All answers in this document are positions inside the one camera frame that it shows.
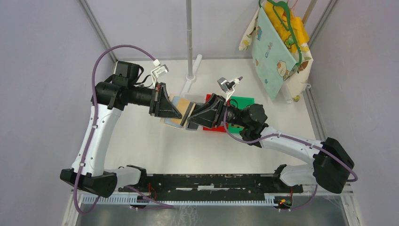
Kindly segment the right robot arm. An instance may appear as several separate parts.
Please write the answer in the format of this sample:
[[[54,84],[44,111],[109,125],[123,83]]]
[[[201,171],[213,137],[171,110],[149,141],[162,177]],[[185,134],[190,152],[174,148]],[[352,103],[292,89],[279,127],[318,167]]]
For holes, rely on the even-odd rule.
[[[263,105],[251,104],[239,109],[216,94],[195,106],[187,118],[188,122],[209,129],[227,124],[241,126],[238,137],[229,133],[234,140],[280,151],[303,161],[302,165],[278,167],[271,180],[277,192],[284,192],[290,186],[315,185],[340,194],[347,183],[358,181],[354,161],[338,140],[328,137],[320,141],[290,135],[268,125],[267,119]]]

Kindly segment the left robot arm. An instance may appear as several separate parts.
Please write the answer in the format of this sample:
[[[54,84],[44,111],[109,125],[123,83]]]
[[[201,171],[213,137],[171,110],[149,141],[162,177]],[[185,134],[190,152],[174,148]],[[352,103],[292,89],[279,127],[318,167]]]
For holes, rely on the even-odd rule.
[[[105,170],[104,162],[115,125],[128,104],[146,106],[154,117],[183,117],[172,105],[165,83],[157,81],[169,69],[158,60],[153,64],[155,68],[150,74],[153,85],[150,87],[138,82],[144,72],[143,67],[124,61],[118,61],[114,74],[95,85],[96,97],[91,99],[93,105],[83,144],[71,168],[61,171],[62,181],[72,185],[75,190],[104,198],[126,185],[137,192],[147,188],[148,179],[141,175],[145,173],[143,168],[126,166]]]

